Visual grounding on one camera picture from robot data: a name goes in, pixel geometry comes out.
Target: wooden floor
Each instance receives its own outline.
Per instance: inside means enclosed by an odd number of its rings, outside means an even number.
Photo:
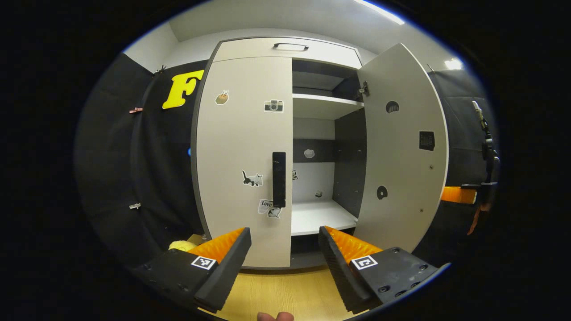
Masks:
[[[224,308],[215,315],[231,321],[255,321],[258,312],[286,311],[296,321],[345,320],[345,310],[327,266],[296,272],[241,272]]]

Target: ceiling light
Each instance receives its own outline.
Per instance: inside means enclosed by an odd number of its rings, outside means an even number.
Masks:
[[[383,9],[381,9],[381,8],[379,8],[379,7],[377,7],[377,6],[375,6],[375,5],[372,4],[372,3],[368,3],[367,1],[363,1],[363,0],[353,0],[353,1],[355,1],[355,2],[357,2],[357,3],[360,3],[360,4],[362,4],[362,5],[365,6],[365,7],[369,7],[369,8],[371,8],[371,9],[373,9],[374,11],[376,11],[376,12],[382,14],[383,16],[387,17],[388,19],[390,19],[390,20],[392,20],[392,21],[394,21],[394,22],[396,22],[396,23],[398,23],[398,24],[400,24],[400,25],[404,25],[404,21],[403,21],[402,19],[400,19],[399,17],[395,16],[394,14],[392,14],[392,13],[390,13],[390,12],[388,12],[388,11],[385,11],[385,10],[383,10]]]
[[[456,58],[452,58],[451,60],[447,60],[444,62],[444,64],[450,70],[462,69],[462,61],[460,61]]]

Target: ceiling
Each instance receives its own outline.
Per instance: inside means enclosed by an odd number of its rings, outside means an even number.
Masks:
[[[388,48],[389,35],[411,28],[353,0],[211,0],[170,25],[179,42],[233,29],[280,28],[326,35],[376,54]]]

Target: cabinet handle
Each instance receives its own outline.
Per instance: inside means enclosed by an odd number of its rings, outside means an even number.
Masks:
[[[287,43],[287,42],[278,42],[278,43],[274,43],[274,49],[276,49],[279,45],[295,45],[295,46],[303,46],[303,51],[306,51],[309,49],[309,46],[306,45],[300,45],[299,43]]]
[[[272,175],[272,193],[274,196],[274,207],[283,208],[286,206],[285,151],[275,151],[272,153]]]

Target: door hinge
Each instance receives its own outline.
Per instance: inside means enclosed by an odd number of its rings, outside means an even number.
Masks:
[[[359,89],[359,95],[363,95],[369,97],[369,84],[366,81],[363,82],[363,88]]]

